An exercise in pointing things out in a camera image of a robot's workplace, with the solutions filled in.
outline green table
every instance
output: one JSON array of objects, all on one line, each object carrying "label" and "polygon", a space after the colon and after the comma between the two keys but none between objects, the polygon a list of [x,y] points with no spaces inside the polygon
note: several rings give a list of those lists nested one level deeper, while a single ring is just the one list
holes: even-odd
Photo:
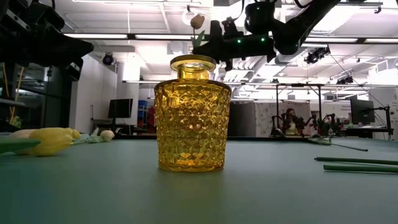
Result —
[{"label": "green table", "polygon": [[398,223],[398,175],[324,172],[314,157],[398,160],[398,143],[229,142],[224,170],[157,167],[155,140],[0,155],[1,224]]}]

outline person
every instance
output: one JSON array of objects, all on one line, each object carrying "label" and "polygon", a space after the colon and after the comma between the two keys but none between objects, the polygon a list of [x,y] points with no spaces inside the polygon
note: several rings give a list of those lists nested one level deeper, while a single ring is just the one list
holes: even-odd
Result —
[{"label": "person", "polygon": [[299,119],[296,117],[295,111],[293,108],[289,108],[286,110],[285,120],[283,123],[282,131],[286,135],[298,135],[299,130],[297,128],[297,121]]}]

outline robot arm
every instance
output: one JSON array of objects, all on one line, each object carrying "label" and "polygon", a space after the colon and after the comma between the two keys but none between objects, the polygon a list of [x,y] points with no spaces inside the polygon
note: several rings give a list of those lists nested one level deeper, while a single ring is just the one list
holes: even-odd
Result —
[{"label": "robot arm", "polygon": [[210,24],[209,42],[195,47],[194,54],[207,55],[217,62],[226,62],[226,70],[232,69],[232,58],[266,55],[270,62],[276,53],[274,47],[284,55],[296,53],[311,30],[341,0],[313,0],[297,17],[285,24],[274,18],[276,0],[255,2],[246,6],[245,28],[252,35],[238,32],[232,18],[223,21],[224,36],[220,22]]}]

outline computer monitor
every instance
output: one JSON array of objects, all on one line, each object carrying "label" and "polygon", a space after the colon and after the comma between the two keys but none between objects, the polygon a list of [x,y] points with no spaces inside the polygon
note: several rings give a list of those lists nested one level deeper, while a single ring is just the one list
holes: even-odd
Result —
[{"label": "computer monitor", "polygon": [[109,104],[109,118],[130,118],[132,108],[132,99],[111,100]]},{"label": "computer monitor", "polygon": [[350,99],[350,103],[351,121],[353,124],[358,124],[359,122],[363,124],[374,123],[374,111],[368,110],[373,109],[373,101]]}]

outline yellow glass jar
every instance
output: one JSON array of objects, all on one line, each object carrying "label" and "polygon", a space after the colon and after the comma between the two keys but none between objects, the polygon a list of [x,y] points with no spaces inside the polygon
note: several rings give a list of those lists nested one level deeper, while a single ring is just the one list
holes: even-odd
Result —
[{"label": "yellow glass jar", "polygon": [[212,58],[183,55],[170,66],[178,79],[155,86],[160,168],[204,172],[222,169],[231,89],[209,80]]}]

